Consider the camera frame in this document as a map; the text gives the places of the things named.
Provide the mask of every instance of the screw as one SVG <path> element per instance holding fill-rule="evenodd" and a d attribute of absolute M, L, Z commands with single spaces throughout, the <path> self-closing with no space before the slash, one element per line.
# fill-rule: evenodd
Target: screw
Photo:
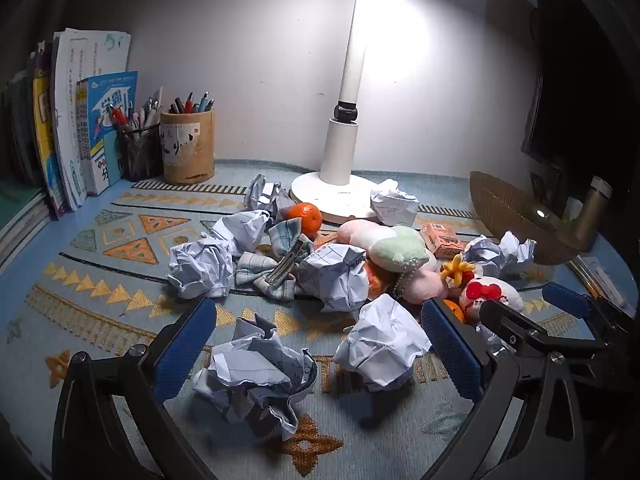
<path fill-rule="evenodd" d="M 127 353 L 132 357 L 140 357 L 145 352 L 146 346 L 138 343 L 137 345 L 133 345 L 131 348 L 129 348 L 129 351 Z"/>
<path fill-rule="evenodd" d="M 551 356 L 551 360 L 557 365 L 561 365 L 562 363 L 564 363 L 564 356 L 560 352 L 554 350 L 549 355 Z"/>
<path fill-rule="evenodd" d="M 77 352 L 72 358 L 71 361 L 75 364 L 81 363 L 86 359 L 86 352 Z"/>

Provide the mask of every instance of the desk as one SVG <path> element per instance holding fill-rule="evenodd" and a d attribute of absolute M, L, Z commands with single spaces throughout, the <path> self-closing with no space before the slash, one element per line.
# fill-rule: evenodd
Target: desk
<path fill-rule="evenodd" d="M 176 240 L 197 237 L 221 215 L 237 212 L 242 188 L 257 173 L 288 188 L 304 171 L 283 164 L 219 161 L 216 176 L 198 186 L 170 187 L 156 181 L 129 189 L 130 183 L 120 182 L 98 198 L 87 199 L 78 212 L 51 222 L 16 258 L 0 278 L 5 293 L 0 316 L 7 326 L 0 339 L 0 412 L 41 471 L 50 470 L 61 387 L 51 381 L 46 358 L 58 358 L 67 350 L 71 355 L 84 350 L 92 358 L 110 357 L 135 342 L 151 341 L 185 308 L 184 302 L 172 300 L 164 283 L 166 248 Z M 377 182 L 394 178 L 401 189 L 415 194 L 422 203 L 416 227 L 428 219 L 446 221 L 464 240 L 486 232 L 471 214 L 465 179 L 386 172 L 364 176 Z M 165 220 L 153 223 L 151 217 Z M 637 303 L 630 271 L 601 237 L 594 254 Z M 588 336 L 581 322 L 540 298 L 540 288 L 551 279 L 585 292 L 565 266 L 535 267 L 519 283 L 527 289 L 522 292 L 527 315 L 559 335 Z M 353 318 L 321 315 L 320 308 L 316 300 L 285 304 L 238 288 L 220 299 L 209 344 L 230 339 L 236 316 L 260 312 L 274 320 L 285 345 L 309 348 L 321 373 L 314 394 L 297 406 L 309 438 L 319 442 L 313 453 L 261 443 L 244 424 L 227 424 L 213 406 L 193 396 L 186 381 L 178 397 L 165 406 L 219 478 L 294 480 L 310 472 L 327 478 L 420 478 L 470 411 L 472 403 L 458 395 L 433 353 L 416 361 L 414 378 L 401 390 L 375 395 L 364 391 L 358 376 L 331 360 L 343 327 L 353 324 Z M 205 347 L 194 370 L 206 362 Z M 117 399 L 116 405 L 141 462 L 154 468 L 125 403 Z M 325 435 L 333 439 L 323 439 Z M 335 439 L 340 446 L 335 446 Z M 325 440 L 332 445 L 322 447 Z"/>

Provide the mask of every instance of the blue gripper pad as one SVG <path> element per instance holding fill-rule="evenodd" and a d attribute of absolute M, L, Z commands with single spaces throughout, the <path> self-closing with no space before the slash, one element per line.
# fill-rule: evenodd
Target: blue gripper pad
<path fill-rule="evenodd" d="M 549 282 L 542 287 L 542 298 L 578 319 L 589 317 L 591 313 L 587 298 L 556 282 Z"/>
<path fill-rule="evenodd" d="M 484 395 L 480 363 L 433 300 L 422 305 L 422 328 L 460 396 L 478 402 Z"/>
<path fill-rule="evenodd" d="M 216 303 L 205 298 L 180 327 L 154 367 L 154 396 L 173 399 L 216 327 Z"/>

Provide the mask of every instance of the blue book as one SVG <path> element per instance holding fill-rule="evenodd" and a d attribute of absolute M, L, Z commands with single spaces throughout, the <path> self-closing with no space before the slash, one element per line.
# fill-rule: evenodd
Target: blue book
<path fill-rule="evenodd" d="M 127 116 L 136 101 L 138 72 L 88 77 L 76 85 L 76 133 L 88 194 L 98 195 L 122 177 L 124 163 L 109 105 Z"/>

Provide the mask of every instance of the pen holder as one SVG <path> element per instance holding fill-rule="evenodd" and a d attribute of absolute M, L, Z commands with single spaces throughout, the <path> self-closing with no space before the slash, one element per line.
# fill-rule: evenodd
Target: pen holder
<path fill-rule="evenodd" d="M 213 110 L 197 114 L 160 114 L 164 179 L 169 184 L 199 184 L 214 173 Z"/>
<path fill-rule="evenodd" d="M 125 177 L 137 182 L 162 174 L 160 125 L 124 132 Z"/>

